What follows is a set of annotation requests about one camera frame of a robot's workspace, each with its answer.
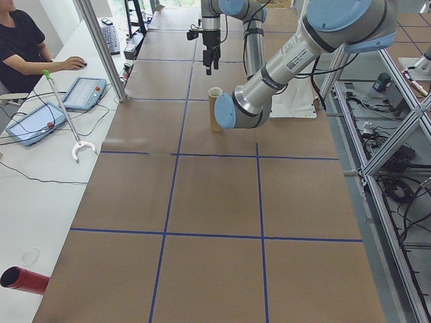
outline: sticker label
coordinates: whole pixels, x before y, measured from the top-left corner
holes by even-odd
[[[306,47],[297,46],[299,43],[299,38],[294,35],[280,50],[283,65],[293,74],[305,68],[306,62],[314,57]]]

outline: wall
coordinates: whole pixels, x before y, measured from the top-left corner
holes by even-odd
[[[41,6],[40,1],[15,0],[15,5],[18,9],[24,10],[33,18],[38,27],[44,32],[46,36],[45,42],[48,44],[48,47],[56,55],[63,47],[63,43],[43,6]]]
[[[63,44],[68,41],[76,27],[79,18],[71,0],[37,0],[43,6],[54,29]]]

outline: cardboard tube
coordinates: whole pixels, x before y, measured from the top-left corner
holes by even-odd
[[[217,123],[216,116],[214,116],[214,104],[216,104],[217,98],[223,93],[223,90],[219,87],[212,87],[208,90],[209,99],[209,127],[211,131],[221,131],[222,127]]]
[[[49,277],[16,266],[7,269],[0,278],[3,287],[39,295],[43,295],[48,282]]]

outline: red cylinder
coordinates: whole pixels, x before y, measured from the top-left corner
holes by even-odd
[[[39,295],[43,295],[48,282],[49,277],[16,266],[7,269],[0,278],[3,287]]]

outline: table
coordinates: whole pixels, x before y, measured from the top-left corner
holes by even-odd
[[[121,42],[125,43],[121,32],[119,37],[122,38]],[[78,76],[103,77],[109,82],[85,22],[79,25],[56,60],[62,61],[72,55],[83,57],[88,66],[80,71],[53,73],[51,76],[58,91],[66,91]],[[126,61],[123,54],[112,58],[117,71],[120,72]],[[44,77],[35,91],[38,94],[52,92]],[[45,96],[44,100],[57,103],[54,96]],[[77,131],[87,134],[107,113],[91,135],[82,137],[94,143],[98,152],[117,109],[118,100],[113,89],[109,90],[99,103],[104,107],[96,106],[88,113],[73,119]],[[41,104],[38,98],[30,99],[22,105],[20,112],[30,112]],[[60,129],[68,128],[65,124]],[[74,143],[71,131],[56,131],[33,147],[27,148],[15,143],[1,146],[3,157],[0,162],[34,178],[87,182],[98,156],[91,149],[82,149],[78,153],[80,163],[76,165],[71,157]],[[10,266],[21,266],[50,276],[86,186],[40,183],[28,180],[2,165],[0,181],[3,215],[0,228],[0,269],[3,272]],[[37,254],[37,260],[29,264],[29,257],[34,258]],[[31,322],[41,299],[39,295],[0,288],[0,321]]]

